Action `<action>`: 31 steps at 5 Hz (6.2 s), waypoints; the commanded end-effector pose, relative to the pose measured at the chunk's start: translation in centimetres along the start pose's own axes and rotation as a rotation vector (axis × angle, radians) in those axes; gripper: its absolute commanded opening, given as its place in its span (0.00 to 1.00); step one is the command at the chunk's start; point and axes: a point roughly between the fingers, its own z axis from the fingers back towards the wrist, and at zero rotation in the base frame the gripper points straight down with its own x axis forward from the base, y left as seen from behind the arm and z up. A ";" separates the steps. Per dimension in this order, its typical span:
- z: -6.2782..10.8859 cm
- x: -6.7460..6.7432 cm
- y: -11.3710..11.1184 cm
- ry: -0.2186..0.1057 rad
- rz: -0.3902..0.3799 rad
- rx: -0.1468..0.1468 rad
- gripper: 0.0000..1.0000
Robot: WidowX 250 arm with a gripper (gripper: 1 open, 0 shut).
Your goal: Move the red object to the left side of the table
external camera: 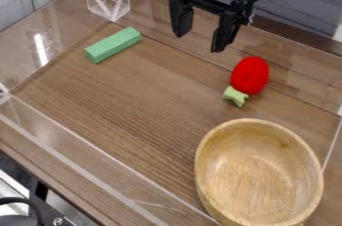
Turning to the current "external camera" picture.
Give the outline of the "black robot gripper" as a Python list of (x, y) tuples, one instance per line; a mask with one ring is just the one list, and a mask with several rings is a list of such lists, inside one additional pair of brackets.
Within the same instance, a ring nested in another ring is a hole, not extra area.
[(183, 37), (192, 29), (194, 7), (220, 14), (219, 25), (214, 31), (211, 51), (219, 53), (234, 42), (239, 22), (248, 25), (252, 19), (254, 4), (258, 0), (168, 0), (172, 32)]

